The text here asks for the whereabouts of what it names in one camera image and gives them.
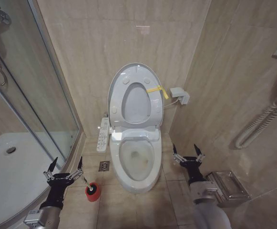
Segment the shower hose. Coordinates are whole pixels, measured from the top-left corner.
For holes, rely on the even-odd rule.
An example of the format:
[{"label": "shower hose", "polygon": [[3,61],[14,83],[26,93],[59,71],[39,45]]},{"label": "shower hose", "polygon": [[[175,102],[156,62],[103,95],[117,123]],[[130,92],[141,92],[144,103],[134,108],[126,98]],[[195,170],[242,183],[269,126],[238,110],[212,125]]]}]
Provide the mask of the shower hose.
[{"label": "shower hose", "polygon": [[277,117],[277,99],[266,108],[262,115],[256,118],[236,140],[236,148],[243,149],[264,131]]}]

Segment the white toilet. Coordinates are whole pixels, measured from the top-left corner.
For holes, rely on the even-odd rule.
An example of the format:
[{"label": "white toilet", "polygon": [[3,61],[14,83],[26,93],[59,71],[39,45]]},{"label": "white toilet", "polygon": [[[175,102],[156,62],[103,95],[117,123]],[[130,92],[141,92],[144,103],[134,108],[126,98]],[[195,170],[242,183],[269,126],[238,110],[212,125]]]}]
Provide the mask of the white toilet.
[{"label": "white toilet", "polygon": [[133,193],[149,191],[160,174],[164,100],[156,88],[161,83],[155,73],[131,63],[115,75],[108,94],[113,167],[122,186]]}]

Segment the shower drain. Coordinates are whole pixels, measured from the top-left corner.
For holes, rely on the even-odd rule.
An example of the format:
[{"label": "shower drain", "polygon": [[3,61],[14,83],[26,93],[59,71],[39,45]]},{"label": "shower drain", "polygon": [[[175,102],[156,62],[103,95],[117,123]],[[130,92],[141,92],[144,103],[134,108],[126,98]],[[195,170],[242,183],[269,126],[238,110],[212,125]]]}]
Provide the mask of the shower drain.
[{"label": "shower drain", "polygon": [[110,161],[101,161],[99,164],[99,172],[109,171],[110,169]]},{"label": "shower drain", "polygon": [[9,149],[6,150],[7,154],[12,154],[16,150],[15,147],[10,147]]}]

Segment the toilet lid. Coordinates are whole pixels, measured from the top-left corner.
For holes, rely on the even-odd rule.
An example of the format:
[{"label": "toilet lid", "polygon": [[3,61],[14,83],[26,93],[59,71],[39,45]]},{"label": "toilet lid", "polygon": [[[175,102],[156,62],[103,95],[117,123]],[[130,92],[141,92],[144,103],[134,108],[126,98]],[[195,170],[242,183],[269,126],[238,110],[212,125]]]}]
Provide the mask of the toilet lid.
[{"label": "toilet lid", "polygon": [[159,128],[164,111],[163,93],[147,92],[158,86],[161,86],[158,77],[144,64],[131,63],[121,68],[108,94],[112,128]]}]

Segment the tiled floor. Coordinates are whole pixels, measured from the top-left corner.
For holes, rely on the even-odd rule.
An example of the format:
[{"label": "tiled floor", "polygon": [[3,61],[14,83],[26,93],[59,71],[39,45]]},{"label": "tiled floor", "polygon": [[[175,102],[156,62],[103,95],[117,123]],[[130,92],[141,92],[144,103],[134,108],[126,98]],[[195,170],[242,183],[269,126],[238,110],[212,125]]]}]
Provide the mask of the tiled floor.
[{"label": "tiled floor", "polygon": [[110,153],[96,152],[97,138],[87,138],[83,148],[84,175],[97,182],[101,197],[89,202],[85,184],[78,179],[68,187],[61,212],[60,229],[195,229],[184,170],[172,159],[168,134],[162,135],[162,168],[156,185],[147,193],[133,194],[119,184],[113,165],[98,172],[99,162]]}]

